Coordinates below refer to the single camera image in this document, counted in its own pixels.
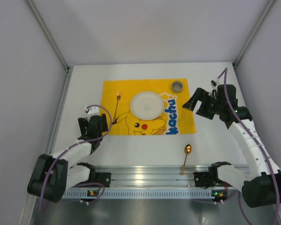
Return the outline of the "gold spoon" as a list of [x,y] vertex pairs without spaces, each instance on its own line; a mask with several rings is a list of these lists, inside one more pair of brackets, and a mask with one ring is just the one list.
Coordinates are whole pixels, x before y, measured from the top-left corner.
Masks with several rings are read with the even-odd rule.
[[181,171],[179,173],[181,176],[183,176],[185,174],[186,160],[187,160],[188,155],[190,155],[191,151],[192,151],[192,146],[190,144],[187,144],[184,148],[184,153],[185,153],[184,163],[183,163]]

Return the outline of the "speckled ceramic cup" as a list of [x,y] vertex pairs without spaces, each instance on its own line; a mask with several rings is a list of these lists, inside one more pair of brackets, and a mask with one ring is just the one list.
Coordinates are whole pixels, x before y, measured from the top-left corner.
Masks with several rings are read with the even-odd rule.
[[183,83],[181,81],[174,81],[172,84],[171,84],[171,90],[172,92],[174,93],[180,93],[182,92],[183,90]]

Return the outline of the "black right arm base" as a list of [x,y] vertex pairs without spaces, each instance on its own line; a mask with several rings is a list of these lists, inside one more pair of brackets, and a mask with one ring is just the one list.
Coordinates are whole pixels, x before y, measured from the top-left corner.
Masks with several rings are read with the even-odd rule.
[[225,161],[216,162],[208,167],[207,172],[194,172],[193,175],[194,175],[195,187],[207,189],[210,187],[215,187],[218,184],[222,185],[223,181],[219,180],[217,169],[220,166],[224,166],[224,165],[231,165],[231,163]]

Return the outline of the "yellow Pikachu cloth placemat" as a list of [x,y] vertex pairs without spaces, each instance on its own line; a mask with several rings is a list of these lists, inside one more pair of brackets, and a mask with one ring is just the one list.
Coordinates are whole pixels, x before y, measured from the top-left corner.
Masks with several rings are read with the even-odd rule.
[[[121,92],[116,120],[110,135],[178,135],[196,133],[193,113],[183,111],[182,105],[190,98],[187,79],[181,78],[183,90],[174,93],[175,79],[145,79],[105,81],[101,105],[114,116],[117,91]],[[130,111],[130,101],[139,92],[152,91],[164,101],[163,113],[153,120],[140,120]]]

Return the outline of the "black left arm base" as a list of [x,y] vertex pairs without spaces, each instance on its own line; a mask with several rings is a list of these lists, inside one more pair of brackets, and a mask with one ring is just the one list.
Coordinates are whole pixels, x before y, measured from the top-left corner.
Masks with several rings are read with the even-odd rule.
[[111,183],[110,172],[96,172],[87,181],[74,185],[74,188],[101,187],[109,188]]

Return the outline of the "cream round plate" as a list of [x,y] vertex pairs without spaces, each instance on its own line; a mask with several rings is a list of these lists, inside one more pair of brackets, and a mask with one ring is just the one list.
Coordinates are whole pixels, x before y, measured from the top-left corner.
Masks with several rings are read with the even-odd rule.
[[153,120],[164,110],[163,99],[155,92],[143,91],[137,93],[130,101],[131,113],[140,120]]

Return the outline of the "thin brown fork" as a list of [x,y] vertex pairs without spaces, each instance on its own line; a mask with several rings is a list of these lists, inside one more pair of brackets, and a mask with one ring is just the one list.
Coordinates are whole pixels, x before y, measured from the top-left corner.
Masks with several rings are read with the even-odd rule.
[[117,97],[116,97],[116,99],[117,99],[117,102],[116,102],[116,107],[115,107],[115,112],[114,112],[114,116],[113,116],[113,121],[112,121],[112,122],[115,122],[115,120],[116,120],[117,109],[118,109],[118,103],[119,103],[119,101],[120,101],[120,99],[121,99],[121,92],[120,92],[120,91],[117,91]]

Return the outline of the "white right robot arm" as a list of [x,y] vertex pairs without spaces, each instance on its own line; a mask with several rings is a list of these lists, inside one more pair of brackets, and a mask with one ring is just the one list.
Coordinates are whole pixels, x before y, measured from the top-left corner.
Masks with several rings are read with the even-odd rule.
[[281,169],[271,159],[257,134],[252,116],[245,106],[238,106],[234,85],[218,85],[212,93],[197,88],[182,108],[207,119],[218,115],[235,138],[247,162],[247,175],[229,162],[216,162],[209,166],[209,176],[215,183],[228,183],[241,192],[251,208],[281,203]]

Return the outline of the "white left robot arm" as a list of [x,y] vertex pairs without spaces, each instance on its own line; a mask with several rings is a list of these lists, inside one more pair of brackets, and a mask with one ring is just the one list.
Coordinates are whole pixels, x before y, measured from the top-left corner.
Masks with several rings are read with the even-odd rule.
[[27,192],[50,202],[59,202],[65,191],[77,184],[94,182],[95,167],[80,162],[94,153],[108,132],[106,114],[78,119],[81,136],[70,147],[38,157]]

